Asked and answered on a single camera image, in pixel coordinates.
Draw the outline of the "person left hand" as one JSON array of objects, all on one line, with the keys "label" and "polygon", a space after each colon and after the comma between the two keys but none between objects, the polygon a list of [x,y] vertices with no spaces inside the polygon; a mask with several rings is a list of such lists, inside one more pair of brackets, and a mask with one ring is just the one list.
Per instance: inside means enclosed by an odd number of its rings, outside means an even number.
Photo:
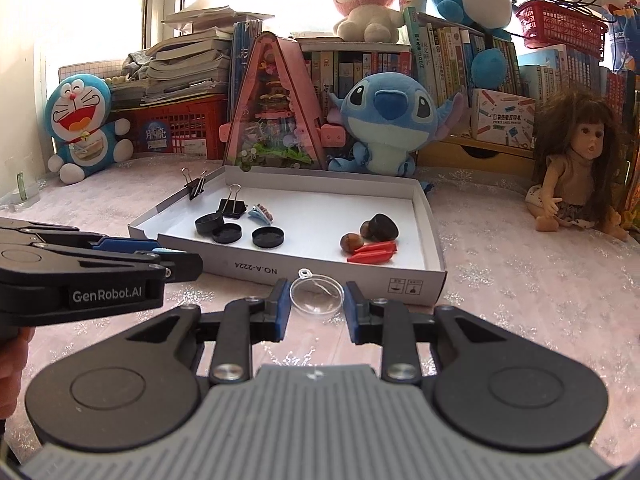
[{"label": "person left hand", "polygon": [[18,335],[1,345],[0,354],[0,417],[7,419],[15,412],[21,391],[22,373],[28,359],[33,328],[22,328]]}]

